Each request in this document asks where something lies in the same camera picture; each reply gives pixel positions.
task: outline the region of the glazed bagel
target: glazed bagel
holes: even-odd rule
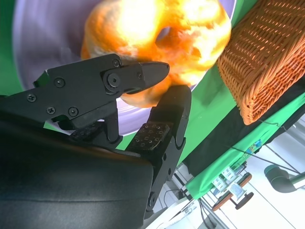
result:
[[[81,58],[116,53],[124,64],[169,63],[162,82],[122,96],[130,105],[151,107],[171,85],[199,83],[230,34],[230,19],[218,0],[104,0],[86,21]]]

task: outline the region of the white plate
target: white plate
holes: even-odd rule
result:
[[[25,90],[45,69],[79,61],[85,21],[100,0],[17,0],[13,24],[13,51]],[[220,0],[231,17],[235,0]],[[136,132],[150,109],[117,100],[121,135]]]

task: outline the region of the screw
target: screw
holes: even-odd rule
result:
[[[139,78],[139,79],[142,79],[142,78],[143,78],[143,76],[142,76],[141,73],[138,73],[138,78]]]
[[[76,107],[70,107],[68,113],[70,116],[75,117],[78,115],[78,109]]]
[[[63,87],[63,86],[65,85],[65,80],[62,79],[62,78],[60,78],[60,77],[58,77],[58,78],[56,78],[56,79],[54,80],[54,85],[55,85],[56,87],[61,88],[61,87]]]
[[[108,83],[111,87],[118,87],[120,85],[120,78],[117,74],[111,73],[107,78]]]
[[[56,111],[56,110],[55,110],[55,107],[54,107],[54,106],[49,106],[49,107],[47,108],[47,113],[50,114],[50,115],[54,114],[55,111]]]
[[[112,63],[113,63],[113,66],[116,68],[118,68],[120,66],[120,61],[118,59],[114,59]]]
[[[34,94],[28,94],[28,95],[27,95],[27,100],[28,100],[29,102],[31,102],[31,103],[35,102],[36,99],[37,99],[37,97],[36,97],[36,95],[34,95]]]

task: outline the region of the black robotic claw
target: black robotic claw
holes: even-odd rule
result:
[[[184,148],[191,90],[171,87],[125,151],[114,149],[116,99],[168,72],[111,54],[46,70],[36,88],[2,98],[0,228],[140,228]],[[50,119],[74,133],[43,129]]]
[[[36,88],[1,101],[0,111],[41,127],[51,119],[63,130],[76,130],[72,139],[115,148],[122,140],[116,99],[156,85],[169,72],[162,62],[121,63],[118,55],[110,54],[48,69],[34,83]],[[104,124],[96,123],[100,119]]]

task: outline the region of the woven basket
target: woven basket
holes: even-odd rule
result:
[[[259,0],[218,68],[244,123],[255,122],[305,73],[305,0]]]

